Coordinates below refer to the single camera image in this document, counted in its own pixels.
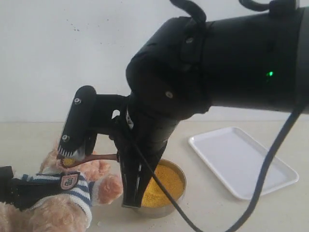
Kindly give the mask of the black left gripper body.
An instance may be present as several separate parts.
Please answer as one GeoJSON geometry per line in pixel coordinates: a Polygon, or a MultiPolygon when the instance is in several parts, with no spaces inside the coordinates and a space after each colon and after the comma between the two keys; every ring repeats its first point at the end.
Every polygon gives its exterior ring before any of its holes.
{"type": "Polygon", "coordinates": [[[0,168],[0,201],[3,203],[12,203],[12,193],[10,181],[14,174],[11,166],[3,166],[0,168]]]}

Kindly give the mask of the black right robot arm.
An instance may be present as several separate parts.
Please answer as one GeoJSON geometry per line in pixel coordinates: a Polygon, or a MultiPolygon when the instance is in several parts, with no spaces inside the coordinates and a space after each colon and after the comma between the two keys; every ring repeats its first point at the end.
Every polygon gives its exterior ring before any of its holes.
{"type": "Polygon", "coordinates": [[[139,208],[180,121],[213,106],[308,113],[309,9],[272,1],[265,14],[169,19],[131,59],[126,80],[113,139],[122,205],[139,208]]]}

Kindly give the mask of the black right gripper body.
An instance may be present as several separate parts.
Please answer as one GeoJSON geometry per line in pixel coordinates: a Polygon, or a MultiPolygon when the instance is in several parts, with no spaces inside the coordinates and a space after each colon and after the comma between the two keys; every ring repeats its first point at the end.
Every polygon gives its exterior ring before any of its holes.
{"type": "Polygon", "coordinates": [[[179,121],[156,112],[135,95],[108,97],[111,110],[120,111],[110,120],[110,137],[118,149],[120,163],[142,162],[134,147],[137,145],[149,164],[158,164],[179,121]]]}

